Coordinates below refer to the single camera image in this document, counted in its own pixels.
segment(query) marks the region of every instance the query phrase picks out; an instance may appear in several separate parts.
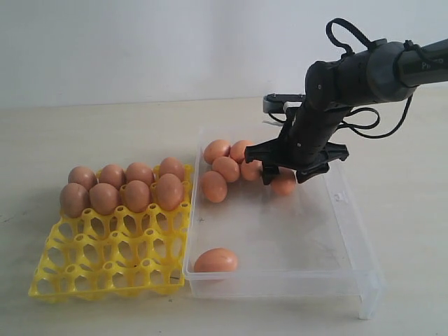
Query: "plastic container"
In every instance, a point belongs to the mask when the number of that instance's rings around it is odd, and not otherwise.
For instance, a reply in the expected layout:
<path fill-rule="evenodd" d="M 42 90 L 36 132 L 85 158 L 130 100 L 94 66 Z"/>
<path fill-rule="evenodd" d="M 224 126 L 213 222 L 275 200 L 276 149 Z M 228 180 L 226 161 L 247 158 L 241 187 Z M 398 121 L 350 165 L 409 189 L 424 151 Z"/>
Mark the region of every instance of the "plastic container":
<path fill-rule="evenodd" d="M 61 211 L 45 241 L 29 296 L 54 303 L 99 300 L 111 293 L 126 298 L 143 291 L 167 295 L 183 287 L 192 172 L 190 165 L 184 167 L 185 195 L 173 211 L 156 202 L 141 213 L 123 205 L 108 216 L 86 209 L 80 218 L 68 218 Z"/>
<path fill-rule="evenodd" d="M 384 281 L 340 162 L 332 162 L 327 174 L 298 185 L 287 197 L 273 195 L 262 181 L 240 179 L 229 185 L 224 202 L 212 204 L 198 188 L 200 176 L 210 170 L 202 153 L 211 141 L 259 143 L 273 139 L 279 130 L 262 125 L 201 131 L 183 263 L 192 294 L 199 298 L 357 295 L 359 317 L 370 319 Z M 238 255 L 238 270 L 194 273 L 196 259 L 216 247 Z"/>

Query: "white wall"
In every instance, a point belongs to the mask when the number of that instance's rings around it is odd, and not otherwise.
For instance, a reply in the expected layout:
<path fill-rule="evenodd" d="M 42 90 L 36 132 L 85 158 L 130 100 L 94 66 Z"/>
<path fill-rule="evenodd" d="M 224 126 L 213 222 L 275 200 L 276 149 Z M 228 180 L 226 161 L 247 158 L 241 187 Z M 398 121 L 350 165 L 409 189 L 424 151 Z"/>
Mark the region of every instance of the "white wall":
<path fill-rule="evenodd" d="M 446 0 L 0 0 L 0 108 L 301 92 L 341 53 L 327 21 L 424 45 L 448 37 L 447 14 Z"/>

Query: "clear plastic box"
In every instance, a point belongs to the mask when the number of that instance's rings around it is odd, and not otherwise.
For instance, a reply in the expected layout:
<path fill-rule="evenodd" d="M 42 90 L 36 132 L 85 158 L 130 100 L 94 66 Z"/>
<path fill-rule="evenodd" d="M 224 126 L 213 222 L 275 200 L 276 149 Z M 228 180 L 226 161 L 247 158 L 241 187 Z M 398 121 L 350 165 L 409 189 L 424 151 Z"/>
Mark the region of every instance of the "clear plastic box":
<path fill-rule="evenodd" d="M 384 280 L 365 236 L 340 162 L 327 174 L 298 185 L 287 197 L 262 181 L 229 185 L 220 204 L 208 202 L 198 181 L 210 166 L 202 159 L 215 139 L 254 143 L 276 137 L 279 127 L 203 129 L 199 135 L 192 211 L 183 273 L 198 298 L 356 295 L 360 319 L 371 319 Z M 194 273 L 205 251 L 224 247 L 239 257 L 235 272 Z"/>

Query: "table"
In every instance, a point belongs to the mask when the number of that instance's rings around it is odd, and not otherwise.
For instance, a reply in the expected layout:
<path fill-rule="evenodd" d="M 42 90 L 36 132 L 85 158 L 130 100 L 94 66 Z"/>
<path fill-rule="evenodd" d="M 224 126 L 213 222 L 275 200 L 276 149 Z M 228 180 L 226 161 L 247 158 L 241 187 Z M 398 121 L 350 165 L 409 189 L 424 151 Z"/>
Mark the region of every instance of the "table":
<path fill-rule="evenodd" d="M 386 131 L 404 102 L 377 108 L 375 131 Z M 373 320 L 358 320 L 350 297 L 198 300 L 184 288 L 51 305 L 27 296 L 72 167 L 156 165 L 166 156 L 193 163 L 202 125 L 250 126 L 266 120 L 261 111 L 261 98 L 0 111 L 1 334 L 448 335 L 448 90 L 432 87 L 417 90 L 392 137 L 342 130 L 332 138 L 349 147 L 346 175 L 388 283 Z"/>

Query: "robotic arm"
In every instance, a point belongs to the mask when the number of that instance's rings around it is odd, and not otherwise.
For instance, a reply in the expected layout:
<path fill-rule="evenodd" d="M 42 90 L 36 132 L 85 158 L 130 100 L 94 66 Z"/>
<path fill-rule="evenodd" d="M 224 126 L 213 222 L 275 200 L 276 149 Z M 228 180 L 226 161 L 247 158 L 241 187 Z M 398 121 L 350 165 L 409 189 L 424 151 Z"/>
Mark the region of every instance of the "robotic arm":
<path fill-rule="evenodd" d="M 348 29 L 367 50 L 354 53 L 349 45 L 339 42 L 333 35 L 333 24 Z M 345 49 L 341 59 L 311 65 L 305 78 L 306 94 L 269 94 L 263 100 L 264 112 L 274 119 L 275 113 L 286 114 L 276 139 L 246 148 L 246 162 L 262 162 L 265 185 L 279 174 L 279 167 L 295 170 L 298 183 L 326 173 L 329 162 L 349 156 L 345 145 L 328 141 L 337 130 L 350 128 L 369 139 L 388 137 L 404 122 L 419 85 L 448 81 L 448 39 L 422 48 L 411 41 L 370 41 L 340 18 L 327 24 L 326 33 L 335 46 Z M 402 118 L 389 133 L 372 136 L 359 131 L 378 126 L 379 114 L 370 107 L 354 108 L 405 99 Z M 361 111 L 374 112 L 377 121 L 371 125 L 344 121 Z"/>

